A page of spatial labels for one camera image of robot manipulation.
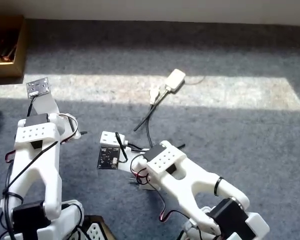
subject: circuit board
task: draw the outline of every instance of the circuit board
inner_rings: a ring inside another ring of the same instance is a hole
[[[118,169],[120,147],[101,147],[98,169]]]

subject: connector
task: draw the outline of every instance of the connector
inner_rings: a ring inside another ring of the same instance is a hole
[[[159,96],[160,90],[159,87],[152,87],[150,89],[150,104],[154,105],[158,96]]]
[[[123,144],[123,146],[126,146],[128,144],[128,141],[126,141],[125,135],[119,134],[120,140]],[[101,147],[107,147],[107,148],[118,148],[120,147],[117,138],[116,133],[111,131],[103,131],[100,138],[100,144]]]
[[[173,70],[165,80],[165,89],[169,92],[175,92],[184,82],[185,76],[186,74],[179,69]]]

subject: cardboard box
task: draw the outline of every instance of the cardboard box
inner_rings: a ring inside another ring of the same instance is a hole
[[[23,16],[0,15],[0,32],[18,30],[15,57],[13,62],[0,61],[0,77],[21,77],[24,74],[27,54],[27,26]]]

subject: white wall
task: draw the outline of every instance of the white wall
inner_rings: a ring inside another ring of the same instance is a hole
[[[300,0],[0,0],[33,19],[300,25]]]

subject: gray carpet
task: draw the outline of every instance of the gray carpet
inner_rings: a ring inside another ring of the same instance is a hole
[[[43,20],[29,26],[24,82],[48,76],[59,109],[88,131],[61,148],[64,201],[77,199],[87,214],[102,215],[119,240],[176,239],[182,216],[160,223],[155,192],[138,190],[126,172],[97,170],[96,162],[103,130],[147,146],[145,129],[132,129],[148,110],[151,85],[179,68],[186,85],[153,115],[153,141],[186,143],[191,160],[246,193],[249,210],[270,225],[266,239],[300,239],[300,27]],[[23,84],[0,86],[0,198],[4,155],[28,104]],[[38,183],[26,200],[43,195]],[[168,209],[177,207],[164,196]],[[200,207],[220,201],[196,199]]]

